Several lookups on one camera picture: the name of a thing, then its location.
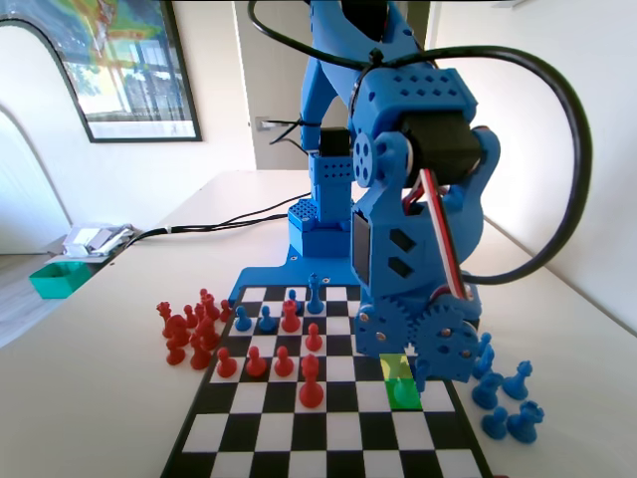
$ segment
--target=black frame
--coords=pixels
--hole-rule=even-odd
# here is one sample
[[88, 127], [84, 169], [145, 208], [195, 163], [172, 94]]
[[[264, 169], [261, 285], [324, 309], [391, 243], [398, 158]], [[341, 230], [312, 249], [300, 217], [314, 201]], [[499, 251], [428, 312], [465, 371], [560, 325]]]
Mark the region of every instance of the black frame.
[[166, 31], [173, 34], [175, 51], [177, 54], [177, 60], [179, 62], [179, 68], [181, 70], [181, 76], [183, 81], [183, 86], [186, 95], [186, 101], [188, 102], [190, 108], [190, 114], [192, 116], [192, 124], [194, 128], [195, 135], [194, 136], [172, 136], [172, 137], [99, 137], [96, 138], [93, 136], [93, 132], [91, 131], [91, 127], [89, 126], [89, 122], [87, 120], [82, 107], [80, 106], [80, 102], [78, 100], [78, 94], [71, 82], [71, 78], [67, 74], [67, 71], [64, 68], [63, 60], [58, 55], [53, 43], [47, 36], [47, 34], [34, 23], [11, 17], [9, 18], [7, 15], [0, 15], [0, 28], [6, 26], [20, 27], [34, 34], [46, 47], [49, 51], [49, 54], [53, 58], [56, 66], [58, 67], [58, 71], [60, 75], [62, 75], [62, 79], [64, 80], [65, 85], [67, 86], [67, 90], [69, 91], [69, 95], [73, 100], [73, 104], [76, 107], [76, 111], [80, 117], [80, 121], [82, 122], [82, 126], [84, 127], [87, 136], [89, 137], [90, 142], [95, 143], [110, 143], [110, 142], [193, 142], [193, 141], [203, 141], [203, 137], [201, 135], [201, 128], [199, 126], [199, 118], [197, 116], [197, 110], [195, 107], [194, 98], [192, 96], [192, 90], [190, 87], [190, 80], [188, 79], [188, 73], [186, 71], [186, 63], [183, 58], [183, 51], [181, 48], [181, 39], [179, 38], [179, 32], [177, 30], [177, 22], [175, 20], [174, 10], [172, 8], [172, 1], [162, 0], [161, 4], [161, 13], [163, 15], [164, 21], [166, 23]]

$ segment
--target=white table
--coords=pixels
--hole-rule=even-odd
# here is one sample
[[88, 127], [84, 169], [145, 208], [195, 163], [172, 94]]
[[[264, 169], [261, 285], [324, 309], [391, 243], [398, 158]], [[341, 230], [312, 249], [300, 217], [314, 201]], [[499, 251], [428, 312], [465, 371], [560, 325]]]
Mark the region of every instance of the white table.
[[[225, 173], [164, 223], [216, 223], [309, 190], [302, 171]], [[155, 305], [193, 304], [202, 287], [227, 297], [244, 267], [281, 264], [287, 251], [288, 225], [281, 220], [151, 238], [117, 257], [0, 350], [0, 476], [159, 476], [201, 372], [186, 362], [166, 364]], [[465, 266], [492, 274], [527, 258], [486, 225]], [[510, 285], [482, 287], [481, 297], [481, 327], [494, 336], [494, 369], [509, 375], [530, 359], [530, 398], [546, 413], [533, 446], [510, 437], [496, 442], [480, 429], [484, 412], [471, 400], [474, 383], [457, 385], [494, 473], [636, 476], [635, 339], [546, 269]], [[505, 406], [512, 411], [519, 404]]]

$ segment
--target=electrical cable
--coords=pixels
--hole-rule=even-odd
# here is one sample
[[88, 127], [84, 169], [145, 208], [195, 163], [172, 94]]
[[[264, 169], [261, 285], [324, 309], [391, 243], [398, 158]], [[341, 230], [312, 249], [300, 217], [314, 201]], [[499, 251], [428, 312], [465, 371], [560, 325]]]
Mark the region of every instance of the electrical cable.
[[[257, 29], [268, 37], [283, 43], [299, 52], [305, 53], [322, 62], [338, 65], [353, 70], [363, 70], [370, 64], [358, 62], [348, 58], [316, 50], [308, 45], [291, 39], [261, 23], [255, 15], [256, 1], [248, 3], [248, 16]], [[579, 223], [586, 203], [588, 188], [590, 186], [590, 174], [592, 170], [592, 138], [588, 126], [588, 120], [584, 108], [566, 78], [554, 67], [544, 60], [530, 53], [513, 48], [499, 46], [469, 46], [439, 48], [419, 52], [405, 57], [391, 60], [382, 64], [379, 68], [400, 68], [420, 62], [435, 62], [437, 60], [451, 60], [459, 58], [491, 58], [513, 63], [523, 67], [542, 79], [553, 91], [564, 110], [568, 126], [570, 128], [574, 165], [571, 190], [566, 204], [564, 215], [553, 233], [553, 236], [541, 248], [541, 250], [527, 262], [516, 269], [496, 276], [472, 276], [463, 275], [467, 282], [482, 285], [500, 285], [516, 281], [535, 272], [550, 261], [570, 239]]]

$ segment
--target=white square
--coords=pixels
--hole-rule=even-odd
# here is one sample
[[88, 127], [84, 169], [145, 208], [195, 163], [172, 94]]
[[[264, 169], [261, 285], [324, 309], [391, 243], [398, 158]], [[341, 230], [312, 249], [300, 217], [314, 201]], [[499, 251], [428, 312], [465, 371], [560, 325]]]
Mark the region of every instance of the white square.
[[327, 287], [325, 288], [325, 296], [329, 301], [346, 301], [347, 300], [347, 288], [346, 287]]
[[327, 381], [356, 381], [352, 356], [328, 357]]
[[252, 455], [247, 451], [217, 453], [210, 478], [246, 478], [252, 468]]
[[367, 478], [403, 478], [400, 452], [397, 450], [365, 450], [362, 452]]
[[445, 383], [441, 380], [432, 380], [425, 383], [425, 391], [420, 394], [420, 403], [424, 411], [454, 411]]
[[324, 451], [293, 451], [290, 453], [288, 476], [325, 478], [327, 476], [327, 453]]
[[270, 317], [280, 317], [283, 315], [283, 302], [264, 302], [261, 305], [261, 310], [265, 306], [270, 308]]
[[301, 391], [301, 387], [305, 385], [304, 381], [300, 381], [297, 383], [297, 399], [295, 402], [295, 412], [296, 413], [325, 413], [327, 408], [325, 406], [326, 397], [325, 397], [325, 382], [319, 381], [318, 384], [322, 388], [322, 402], [316, 408], [307, 408], [305, 405], [301, 403], [301, 399], [299, 398], [299, 392]]
[[186, 443], [183, 445], [183, 451], [216, 452], [219, 449], [227, 421], [227, 413], [196, 415]]
[[266, 297], [265, 287], [248, 287], [241, 302], [263, 302]]
[[230, 332], [228, 333], [229, 336], [251, 336], [254, 332], [255, 332], [255, 324], [257, 323], [256, 319], [250, 319], [252, 321], [252, 325], [250, 326], [250, 329], [248, 329], [245, 332], [241, 332], [238, 331], [237, 328], [235, 327], [235, 324], [237, 323], [237, 321], [239, 320], [239, 318], [237, 317], [234, 322], [232, 323], [232, 326], [230, 327]]
[[255, 451], [290, 451], [293, 413], [263, 413]]
[[320, 349], [318, 349], [317, 351], [311, 351], [310, 349], [308, 349], [308, 346], [306, 346], [306, 339], [308, 337], [309, 336], [301, 337], [301, 357], [308, 356], [309, 354], [314, 354], [317, 357], [325, 357], [325, 353], [327, 350], [327, 347], [325, 345], [325, 336], [319, 335], [319, 337], [322, 339], [322, 344], [320, 344]]
[[228, 378], [220, 376], [219, 372], [217, 371], [217, 365], [219, 364], [219, 362], [217, 362], [217, 364], [215, 365], [215, 371], [212, 372], [212, 376], [210, 377], [211, 383], [239, 381], [239, 378], [241, 378], [241, 370], [243, 370], [243, 364], [245, 363], [246, 359], [244, 357], [233, 357], [233, 359], [237, 361], [237, 369], [235, 370], [235, 372]]
[[328, 317], [326, 322], [326, 331], [329, 336], [348, 336], [351, 334], [349, 317]]
[[277, 336], [252, 336], [250, 347], [259, 349], [259, 357], [273, 357]]
[[347, 301], [347, 312], [350, 317], [356, 317], [360, 309], [360, 301]]
[[298, 357], [290, 357], [290, 360], [295, 365], [292, 369], [292, 372], [288, 376], [280, 376], [275, 372], [275, 364], [277, 363], [277, 358], [272, 360], [270, 365], [270, 378], [268, 381], [299, 381], [299, 358]]
[[267, 386], [265, 382], [239, 383], [230, 413], [261, 413]]
[[422, 411], [393, 412], [394, 428], [401, 450], [433, 450], [434, 442]]
[[358, 381], [356, 383], [359, 411], [390, 411], [384, 381]]
[[327, 414], [327, 449], [362, 450], [358, 413]]
[[444, 478], [481, 478], [471, 450], [436, 450]]

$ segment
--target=black square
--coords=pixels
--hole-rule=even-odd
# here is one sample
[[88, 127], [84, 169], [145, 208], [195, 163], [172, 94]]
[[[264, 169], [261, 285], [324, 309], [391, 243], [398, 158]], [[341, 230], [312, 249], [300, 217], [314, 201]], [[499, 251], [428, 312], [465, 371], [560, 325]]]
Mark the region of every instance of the black square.
[[161, 478], [210, 478], [216, 453], [177, 453]]
[[292, 426], [292, 449], [312, 451], [327, 449], [327, 415], [296, 413]]
[[364, 478], [365, 462], [362, 451], [329, 451], [327, 453], [327, 476]]
[[287, 451], [258, 451], [252, 457], [250, 478], [288, 476], [290, 453]]
[[266, 387], [264, 413], [294, 413], [297, 401], [295, 381], [271, 381]]
[[286, 289], [285, 286], [268, 286], [266, 289], [266, 295], [264, 297], [264, 302], [282, 302], [286, 297]]
[[325, 384], [327, 411], [358, 411], [356, 383], [353, 381], [329, 381]]
[[425, 413], [431, 439], [436, 448], [471, 448], [467, 432], [463, 428], [458, 414], [453, 411]]
[[248, 361], [250, 361], [250, 359], [246, 358], [246, 361], [243, 364], [243, 370], [241, 370], [241, 378], [239, 378], [239, 381], [268, 381], [268, 378], [270, 378], [270, 365], [272, 364], [272, 359], [270, 357], [263, 357], [263, 360], [266, 361], [266, 371], [259, 376], [251, 376], [248, 375]]
[[305, 317], [303, 319], [303, 335], [310, 334], [310, 324], [318, 325], [318, 334], [324, 336], [327, 334], [327, 318], [325, 317]]
[[326, 313], [328, 317], [347, 317], [349, 316], [349, 308], [347, 301], [327, 301]]
[[396, 430], [390, 412], [360, 413], [360, 433], [364, 450], [397, 450]]
[[358, 287], [358, 286], [347, 286], [347, 299], [349, 301], [359, 301], [360, 300], [360, 287]]
[[206, 383], [197, 393], [193, 409], [195, 413], [230, 413], [237, 383]]
[[288, 357], [298, 357], [301, 354], [301, 340], [301, 336], [277, 336], [275, 351], [280, 346], [285, 346], [288, 349]]
[[354, 374], [356, 381], [384, 381], [380, 358], [354, 357]]
[[242, 302], [240, 305], [246, 310], [246, 314], [253, 321], [261, 316], [261, 305], [263, 302]]
[[254, 451], [261, 413], [231, 413], [221, 438], [219, 451]]
[[329, 357], [351, 356], [351, 336], [327, 336], [325, 337], [325, 353]]
[[250, 348], [250, 336], [226, 336], [221, 341], [221, 347], [228, 349], [230, 357], [246, 357]]
[[[317, 381], [327, 381], [327, 358], [317, 357], [317, 359], [318, 359]], [[299, 381], [306, 381], [306, 378], [303, 376], [302, 362], [303, 362], [303, 358], [299, 360]]]
[[434, 450], [401, 451], [400, 461], [405, 478], [443, 478]]

